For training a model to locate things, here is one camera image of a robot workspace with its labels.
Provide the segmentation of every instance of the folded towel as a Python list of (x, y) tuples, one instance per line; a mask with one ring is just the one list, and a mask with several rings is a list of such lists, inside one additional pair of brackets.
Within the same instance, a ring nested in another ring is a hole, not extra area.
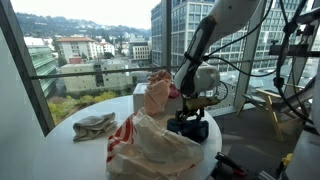
[(106, 133), (116, 127), (114, 121), (115, 113), (105, 114), (102, 116), (89, 116), (73, 125), (76, 135), (73, 141), (84, 141), (93, 139), (100, 133)]

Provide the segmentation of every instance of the cloth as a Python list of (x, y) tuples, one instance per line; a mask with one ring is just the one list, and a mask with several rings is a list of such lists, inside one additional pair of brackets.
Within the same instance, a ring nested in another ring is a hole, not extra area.
[(102, 116), (89, 116), (81, 119), (73, 125), (73, 130), (76, 132), (73, 141), (90, 140), (100, 133), (112, 130), (117, 125), (114, 118), (115, 113), (113, 112)]
[(180, 92), (178, 91), (178, 89), (176, 88), (176, 86), (174, 84), (170, 84), (170, 94), (169, 94), (169, 98), (170, 99), (175, 99), (177, 97), (180, 96)]
[(163, 112), (170, 95), (171, 75), (160, 70), (147, 79), (149, 85), (144, 93), (144, 107), (149, 116)]

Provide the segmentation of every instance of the hill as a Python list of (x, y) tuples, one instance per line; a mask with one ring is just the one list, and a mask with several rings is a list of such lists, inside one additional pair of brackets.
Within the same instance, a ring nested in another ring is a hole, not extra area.
[(25, 36), (52, 37), (54, 35), (71, 36), (84, 34), (87, 36), (120, 36), (125, 32), (145, 37), (151, 36), (151, 30), (137, 29), (127, 26), (108, 26), (93, 21), (81, 19), (66, 19), (65, 17), (37, 16), (34, 14), (16, 13), (18, 22)]

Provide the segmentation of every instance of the sky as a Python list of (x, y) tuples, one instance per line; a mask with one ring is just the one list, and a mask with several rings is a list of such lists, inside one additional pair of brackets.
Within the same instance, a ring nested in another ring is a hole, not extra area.
[(91, 20), (103, 25), (151, 28), (151, 10), (161, 0), (11, 0), (15, 12), (67, 19)]

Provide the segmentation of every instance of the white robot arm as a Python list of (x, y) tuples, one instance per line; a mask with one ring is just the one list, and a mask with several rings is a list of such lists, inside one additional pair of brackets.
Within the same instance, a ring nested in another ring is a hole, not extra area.
[(216, 0), (211, 12), (201, 20), (196, 29), (184, 62), (174, 76), (174, 85), (181, 94), (192, 96), (219, 86), (218, 70), (202, 64), (205, 52), (214, 42), (243, 28), (259, 1)]

